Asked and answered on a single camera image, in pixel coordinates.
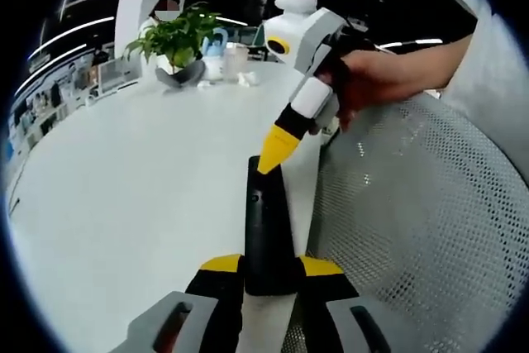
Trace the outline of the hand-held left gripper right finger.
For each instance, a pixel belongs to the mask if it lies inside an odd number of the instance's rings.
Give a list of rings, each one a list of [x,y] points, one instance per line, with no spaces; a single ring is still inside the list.
[[[309,352],[391,352],[388,337],[344,271],[305,255],[281,262],[281,281],[297,294]]]

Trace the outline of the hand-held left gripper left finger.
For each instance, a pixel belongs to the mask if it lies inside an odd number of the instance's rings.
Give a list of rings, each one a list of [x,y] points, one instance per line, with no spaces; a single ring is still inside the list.
[[[234,352],[242,328],[241,254],[202,264],[188,287],[173,291],[127,328],[125,352]]]

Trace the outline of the person's right hand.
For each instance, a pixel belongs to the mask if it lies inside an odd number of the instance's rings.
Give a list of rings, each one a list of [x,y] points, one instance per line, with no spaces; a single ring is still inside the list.
[[[428,87],[424,73],[404,55],[355,50],[341,58],[347,73],[339,83],[340,128],[348,128],[355,114],[367,107],[400,102]]]

